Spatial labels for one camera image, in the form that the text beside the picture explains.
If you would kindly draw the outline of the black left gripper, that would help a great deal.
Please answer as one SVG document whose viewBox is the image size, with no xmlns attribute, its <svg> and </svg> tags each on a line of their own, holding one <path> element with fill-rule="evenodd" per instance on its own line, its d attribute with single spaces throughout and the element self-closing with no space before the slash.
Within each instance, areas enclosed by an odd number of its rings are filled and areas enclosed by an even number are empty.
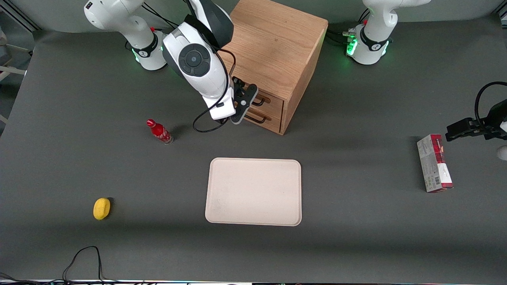
<svg viewBox="0 0 507 285">
<path fill-rule="evenodd" d="M 507 100 L 503 100 L 491 108 L 486 117 L 480 118 L 478 107 L 479 99 L 475 100 L 474 114 L 478 123 L 478 135 L 483 135 L 485 140 L 501 139 L 507 140 L 506 117 Z M 459 138 L 474 137 L 476 132 L 476 121 L 472 118 L 464 118 L 446 127 L 446 141 L 451 142 Z"/>
</svg>

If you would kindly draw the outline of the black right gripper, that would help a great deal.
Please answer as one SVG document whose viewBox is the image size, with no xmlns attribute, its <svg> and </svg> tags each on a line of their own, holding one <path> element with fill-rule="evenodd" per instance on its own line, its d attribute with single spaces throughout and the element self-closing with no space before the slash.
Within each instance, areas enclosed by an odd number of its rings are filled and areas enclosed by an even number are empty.
<svg viewBox="0 0 507 285">
<path fill-rule="evenodd" d="M 234 115 L 231 116 L 233 124 L 238 125 L 242 122 L 246 116 L 249 108 L 252 105 L 253 100 L 258 94 L 257 85 L 252 84 L 248 88 L 244 89 L 246 83 L 239 79 L 237 76 L 232 77 L 234 83 Z"/>
</svg>

